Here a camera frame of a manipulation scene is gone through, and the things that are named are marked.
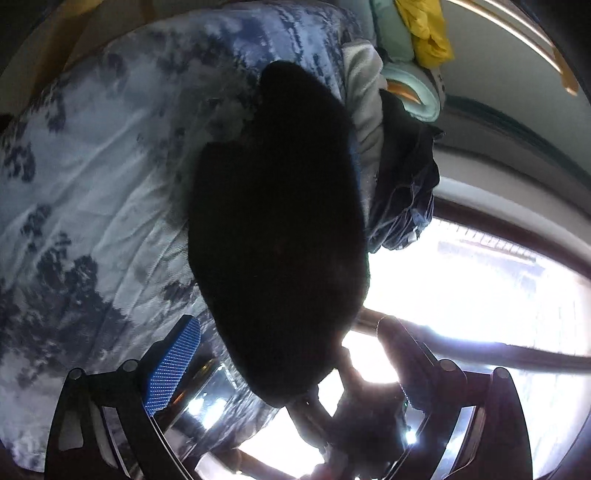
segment bright window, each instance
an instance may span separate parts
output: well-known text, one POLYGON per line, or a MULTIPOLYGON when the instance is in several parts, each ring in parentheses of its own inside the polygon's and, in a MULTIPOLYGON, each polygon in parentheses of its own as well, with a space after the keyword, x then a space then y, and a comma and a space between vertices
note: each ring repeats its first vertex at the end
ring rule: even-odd
MULTIPOLYGON (((570 355, 590 353, 591 284, 561 265, 517 245, 433 220, 415 244, 369 257, 371 287, 365 306, 428 325, 453 338, 503 342, 570 355)), ((368 381, 396 381, 376 338, 351 332, 343 343, 368 381)), ((460 365, 491 371, 490 365, 460 365)), ((585 375, 511 370, 528 425, 534 476, 554 469, 572 445, 591 408, 585 375)), ((343 387, 337 372, 320 384, 320 400, 333 413, 343 387)), ((421 414, 409 411, 415 428, 421 414)), ((449 473, 462 443, 465 409, 433 480, 449 473)), ((300 439, 287 411, 242 449, 295 477, 322 462, 300 439)))

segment gray fabric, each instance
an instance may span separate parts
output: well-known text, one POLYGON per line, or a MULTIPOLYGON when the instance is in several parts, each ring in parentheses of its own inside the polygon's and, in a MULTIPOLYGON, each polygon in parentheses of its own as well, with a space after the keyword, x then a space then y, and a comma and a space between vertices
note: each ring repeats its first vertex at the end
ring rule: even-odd
MULTIPOLYGON (((65 373, 140 357, 206 309, 187 263, 194 161, 236 138, 262 68, 291 60, 343 98, 340 45, 359 37, 326 4, 233 4, 131 32, 45 89, 0 137, 0 438, 43 470, 65 373)), ((275 411, 239 385, 204 447, 235 445, 275 411)))

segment cat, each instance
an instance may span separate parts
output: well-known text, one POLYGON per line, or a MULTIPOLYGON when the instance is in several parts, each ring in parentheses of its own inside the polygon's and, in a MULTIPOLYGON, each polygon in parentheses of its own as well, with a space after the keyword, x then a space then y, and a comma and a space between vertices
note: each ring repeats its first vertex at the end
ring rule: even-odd
POLYGON ((286 61, 258 89, 242 138, 198 159, 189 264, 236 368, 282 407, 333 369, 368 254, 345 107, 286 61))

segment blue textured pad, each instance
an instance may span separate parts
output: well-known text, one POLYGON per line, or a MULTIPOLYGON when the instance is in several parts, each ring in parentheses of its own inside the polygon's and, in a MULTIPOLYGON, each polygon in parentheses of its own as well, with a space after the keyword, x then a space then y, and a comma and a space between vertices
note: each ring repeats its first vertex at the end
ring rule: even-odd
POLYGON ((196 318, 190 317, 156 369, 148 376, 144 395, 144 407, 148 415, 153 416, 168 405, 200 341, 201 324, 196 318))

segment blue grip pad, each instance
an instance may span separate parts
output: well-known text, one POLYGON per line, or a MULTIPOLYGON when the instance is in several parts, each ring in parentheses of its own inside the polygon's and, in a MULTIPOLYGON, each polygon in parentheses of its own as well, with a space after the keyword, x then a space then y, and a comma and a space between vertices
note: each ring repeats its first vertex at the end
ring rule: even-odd
POLYGON ((200 342, 199 320, 183 315, 166 338, 144 355, 153 363, 147 368, 144 381, 144 408, 149 416, 168 405, 200 342))

